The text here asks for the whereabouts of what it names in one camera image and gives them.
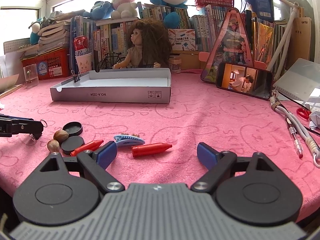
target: blue round sticker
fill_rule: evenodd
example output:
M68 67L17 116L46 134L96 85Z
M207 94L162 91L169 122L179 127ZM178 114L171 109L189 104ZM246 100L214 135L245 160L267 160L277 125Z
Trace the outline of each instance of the blue round sticker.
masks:
M48 65L46 62L42 61L40 63L37 64L37 70L38 70L38 74L43 76L46 75L48 72Z

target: blue hair clip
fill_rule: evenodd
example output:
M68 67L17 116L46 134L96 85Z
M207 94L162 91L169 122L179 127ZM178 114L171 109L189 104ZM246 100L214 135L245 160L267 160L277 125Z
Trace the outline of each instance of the blue hair clip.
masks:
M113 138L116 140L117 147L131 147L146 143L143 139L132 135L119 134L115 135Z

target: black binder clip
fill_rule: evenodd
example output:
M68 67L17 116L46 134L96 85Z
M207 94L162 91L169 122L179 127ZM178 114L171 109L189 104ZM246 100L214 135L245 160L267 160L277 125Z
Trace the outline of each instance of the black binder clip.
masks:
M13 134L26 133L36 141L41 137L43 128L47 126L46 121L42 119L35 121L32 118L0 114L0 137L12 137Z
M81 70L79 70L78 74L75 74L75 72L73 70L71 70L71 74L73 75L73 79L74 79L75 83L80 80Z

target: gray cardboard box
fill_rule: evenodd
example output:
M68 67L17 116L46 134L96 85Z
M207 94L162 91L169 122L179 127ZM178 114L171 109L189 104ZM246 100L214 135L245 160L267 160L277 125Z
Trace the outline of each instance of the gray cardboard box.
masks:
M53 101L90 101L168 104L169 68L107 69L88 71L80 81L69 78L50 88Z

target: clear pen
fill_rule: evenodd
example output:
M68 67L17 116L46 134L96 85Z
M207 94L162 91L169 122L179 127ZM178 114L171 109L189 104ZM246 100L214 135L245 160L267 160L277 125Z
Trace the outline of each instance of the clear pen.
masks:
M288 117L286 117L285 122L287 124L287 128L289 130L290 136L293 140L293 145L296 149L296 153L297 153L298 157L301 159L303 157L303 149L302 149L302 145L297 137L297 131L296 131L295 127L292 125L292 123Z

